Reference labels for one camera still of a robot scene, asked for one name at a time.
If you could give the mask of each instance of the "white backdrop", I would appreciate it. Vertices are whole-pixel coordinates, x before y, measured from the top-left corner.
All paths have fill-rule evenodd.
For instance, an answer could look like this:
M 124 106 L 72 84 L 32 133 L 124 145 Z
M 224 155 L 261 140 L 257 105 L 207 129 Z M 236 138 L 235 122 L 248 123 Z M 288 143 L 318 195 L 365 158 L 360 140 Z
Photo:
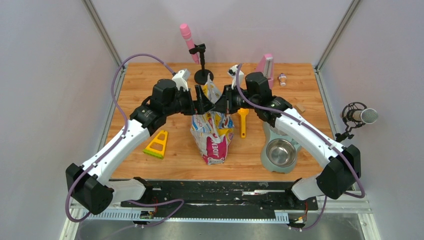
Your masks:
M 350 0 L 92 0 L 120 57 L 192 62 L 179 26 L 206 44 L 206 62 L 316 64 Z M 152 62 L 137 58 L 135 62 Z
M 0 239 L 58 239 L 65 169 L 97 150 L 116 65 L 79 0 L 2 0 L 0 36 Z
M 379 113 L 351 142 L 383 240 L 424 234 L 423 11 L 422 0 L 362 1 L 322 70 L 336 116 L 356 101 Z

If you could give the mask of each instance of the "wooden table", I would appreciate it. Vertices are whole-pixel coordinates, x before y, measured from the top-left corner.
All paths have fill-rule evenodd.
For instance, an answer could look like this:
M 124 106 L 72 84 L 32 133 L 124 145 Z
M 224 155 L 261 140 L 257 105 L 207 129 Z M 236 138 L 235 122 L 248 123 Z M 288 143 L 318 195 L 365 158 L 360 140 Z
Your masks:
M 214 75 L 213 82 L 222 91 L 224 85 L 231 84 L 228 76 L 229 67 L 235 63 L 207 63 L 206 68 Z M 255 70 L 256 63 L 243 64 L 242 71 L 247 75 Z M 194 63 L 170 63 L 174 71 L 187 68 L 191 72 L 189 87 L 194 92 L 194 73 L 200 65 Z M 287 86 L 281 87 L 277 76 L 285 73 Z M 129 116 L 141 102 L 152 94 L 152 87 L 159 79 L 170 79 L 172 76 L 160 63 L 131 63 L 128 66 L 118 103 Z M 301 103 L 306 111 L 303 117 L 331 136 L 329 122 L 310 64 L 278 63 L 274 66 L 274 87 L 272 93 L 281 96 L 292 105 Z M 240 118 L 232 115 L 235 129 L 234 138 L 229 145 L 228 156 L 224 164 L 206 165 L 201 158 L 195 140 L 190 133 L 190 116 L 175 114 L 167 118 L 166 124 L 160 128 L 169 132 L 164 159 L 155 158 L 143 153 L 143 149 L 153 139 L 138 146 L 117 168 L 112 175 L 117 179 L 142 177 L 144 179 L 161 180 L 228 180 L 228 181 L 294 181 L 307 178 L 321 172 L 315 159 L 303 148 L 294 170 L 288 174 L 269 172 L 260 160 L 261 149 L 265 143 L 262 121 L 251 109 L 247 115 L 246 138 L 240 138 Z M 123 118 L 115 111 L 108 133 L 108 141 L 117 134 L 124 125 Z

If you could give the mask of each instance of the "metal bowl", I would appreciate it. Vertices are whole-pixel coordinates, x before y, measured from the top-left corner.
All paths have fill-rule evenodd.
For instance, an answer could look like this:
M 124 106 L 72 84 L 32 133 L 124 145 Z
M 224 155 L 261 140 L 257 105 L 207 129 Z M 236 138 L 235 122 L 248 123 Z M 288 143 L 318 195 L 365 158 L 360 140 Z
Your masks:
M 290 166 L 297 157 L 295 147 L 284 139 L 274 139 L 266 147 L 266 156 L 278 167 Z

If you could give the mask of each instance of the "yellow brush handle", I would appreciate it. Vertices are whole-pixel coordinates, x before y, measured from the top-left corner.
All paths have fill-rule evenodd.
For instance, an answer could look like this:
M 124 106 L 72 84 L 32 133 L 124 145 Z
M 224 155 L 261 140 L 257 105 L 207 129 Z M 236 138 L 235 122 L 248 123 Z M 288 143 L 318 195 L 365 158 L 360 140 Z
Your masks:
M 237 111 L 240 115 L 240 138 L 246 137 L 246 116 L 249 113 L 249 109 L 241 108 Z

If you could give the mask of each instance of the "food bag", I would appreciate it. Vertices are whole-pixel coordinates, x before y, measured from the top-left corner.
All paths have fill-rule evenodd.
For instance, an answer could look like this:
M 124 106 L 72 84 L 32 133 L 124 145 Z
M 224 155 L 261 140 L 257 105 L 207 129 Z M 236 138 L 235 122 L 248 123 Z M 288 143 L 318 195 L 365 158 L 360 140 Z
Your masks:
M 222 94 L 209 78 L 203 92 L 212 103 L 216 103 Z M 234 124 L 229 114 L 208 111 L 191 117 L 190 132 L 201 157 L 208 165 L 224 163 L 233 139 L 233 130 Z

